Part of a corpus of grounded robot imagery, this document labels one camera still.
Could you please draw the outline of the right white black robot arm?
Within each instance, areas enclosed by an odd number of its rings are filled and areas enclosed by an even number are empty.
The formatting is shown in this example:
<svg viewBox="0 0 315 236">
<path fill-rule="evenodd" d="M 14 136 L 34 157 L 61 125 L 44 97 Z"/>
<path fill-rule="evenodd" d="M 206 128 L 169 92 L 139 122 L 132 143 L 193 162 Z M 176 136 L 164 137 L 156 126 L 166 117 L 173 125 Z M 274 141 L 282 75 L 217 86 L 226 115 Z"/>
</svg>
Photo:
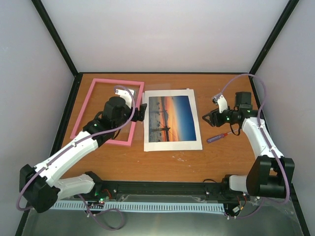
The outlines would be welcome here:
<svg viewBox="0 0 315 236">
<path fill-rule="evenodd" d="M 222 93 L 212 100 L 218 108 L 204 115 L 203 120 L 212 127 L 238 125 L 237 131 L 232 131 L 232 134 L 238 136 L 244 132 L 255 156 L 255 162 L 246 176 L 226 175 L 223 183 L 232 191 L 287 201 L 295 164 L 275 146 L 261 112 L 253 109 L 252 94 L 237 92 L 233 108 L 230 108 Z"/>
</svg>

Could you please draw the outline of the sunset photo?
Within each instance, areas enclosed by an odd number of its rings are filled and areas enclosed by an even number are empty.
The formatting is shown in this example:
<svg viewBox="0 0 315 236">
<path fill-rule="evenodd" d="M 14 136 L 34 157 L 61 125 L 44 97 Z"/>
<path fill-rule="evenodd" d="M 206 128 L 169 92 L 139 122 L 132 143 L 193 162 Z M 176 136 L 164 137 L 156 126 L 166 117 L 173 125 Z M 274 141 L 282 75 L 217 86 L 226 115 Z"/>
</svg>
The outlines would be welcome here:
<svg viewBox="0 0 315 236">
<path fill-rule="evenodd" d="M 148 142 L 197 141 L 195 118 L 187 95 L 150 96 Z"/>
</svg>

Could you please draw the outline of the pink wooden picture frame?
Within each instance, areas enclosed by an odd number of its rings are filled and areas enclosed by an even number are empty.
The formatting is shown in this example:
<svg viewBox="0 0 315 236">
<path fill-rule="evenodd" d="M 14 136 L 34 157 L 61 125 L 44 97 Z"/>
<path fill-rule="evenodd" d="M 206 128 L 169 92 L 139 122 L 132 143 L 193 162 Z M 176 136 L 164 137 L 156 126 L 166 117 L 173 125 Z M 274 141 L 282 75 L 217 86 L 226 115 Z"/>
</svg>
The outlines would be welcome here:
<svg viewBox="0 0 315 236">
<path fill-rule="evenodd" d="M 94 78 L 92 80 L 92 82 L 91 82 L 90 88 L 89 88 L 89 90 L 87 92 L 87 95 L 85 97 L 85 100 L 83 102 L 81 110 L 79 112 L 78 118 L 77 118 L 77 120 L 76 120 L 76 122 L 74 124 L 74 128 L 73 128 L 73 130 L 71 132 L 70 139 L 74 139 L 77 136 L 76 133 L 78 131 L 79 124 L 81 122 L 81 119 L 83 117 L 83 114 L 85 112 L 85 109 L 87 107 L 87 104 L 89 102 L 89 99 L 90 99 L 90 97 L 92 95 L 92 92 L 93 92 L 93 89 L 94 89 L 94 86 L 96 85 L 96 83 L 139 86 L 139 91 L 138 91 L 138 94 L 137 94 L 137 98 L 135 100 L 135 102 L 136 102 L 135 105 L 138 108 L 140 107 L 140 102 L 141 102 L 141 99 L 142 99 L 142 94 L 143 94 L 143 91 L 144 91 L 145 82 Z M 132 143 L 134 131 L 135 131 L 135 126 L 136 126 L 136 123 L 135 122 L 131 122 L 131 127 L 130 127 L 130 131 L 129 131 L 129 135 L 128 135 L 128 140 L 127 141 L 109 140 L 109 141 L 107 141 L 107 144 L 130 147 L 131 143 Z"/>
</svg>

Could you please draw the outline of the blue red handled screwdriver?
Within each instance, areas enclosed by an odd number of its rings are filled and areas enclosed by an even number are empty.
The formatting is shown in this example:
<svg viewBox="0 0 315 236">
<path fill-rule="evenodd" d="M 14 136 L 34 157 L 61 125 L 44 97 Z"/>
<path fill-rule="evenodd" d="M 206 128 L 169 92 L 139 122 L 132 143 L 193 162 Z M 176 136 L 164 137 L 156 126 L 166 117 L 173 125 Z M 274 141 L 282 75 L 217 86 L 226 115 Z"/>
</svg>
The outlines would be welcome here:
<svg viewBox="0 0 315 236">
<path fill-rule="evenodd" d="M 208 138 L 208 139 L 206 140 L 206 142 L 207 142 L 208 144 L 209 144 L 209 143 L 212 143 L 212 142 L 215 142 L 215 141 L 217 141 L 217 140 L 220 140 L 220 139 L 226 137 L 226 136 L 229 135 L 229 134 L 231 134 L 231 132 L 218 134 L 218 135 L 216 135 L 216 136 L 213 136 L 213 137 L 211 137 L 211 138 Z"/>
</svg>

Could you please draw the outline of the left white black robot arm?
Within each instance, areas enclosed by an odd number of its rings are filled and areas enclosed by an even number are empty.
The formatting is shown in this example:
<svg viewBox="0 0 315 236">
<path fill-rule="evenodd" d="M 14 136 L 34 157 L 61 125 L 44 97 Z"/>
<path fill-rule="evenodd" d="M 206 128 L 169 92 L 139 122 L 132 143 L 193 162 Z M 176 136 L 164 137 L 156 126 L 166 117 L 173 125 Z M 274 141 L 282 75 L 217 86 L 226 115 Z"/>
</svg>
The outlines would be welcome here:
<svg viewBox="0 0 315 236">
<path fill-rule="evenodd" d="M 92 171 L 78 177 L 61 177 L 83 157 L 114 139 L 129 122 L 143 121 L 147 104 L 129 107 L 121 97 L 111 97 L 103 111 L 96 114 L 66 146 L 45 161 L 20 170 L 19 198 L 25 198 L 38 213 L 50 209 L 56 201 L 78 194 L 97 198 L 102 194 L 102 180 Z"/>
</svg>

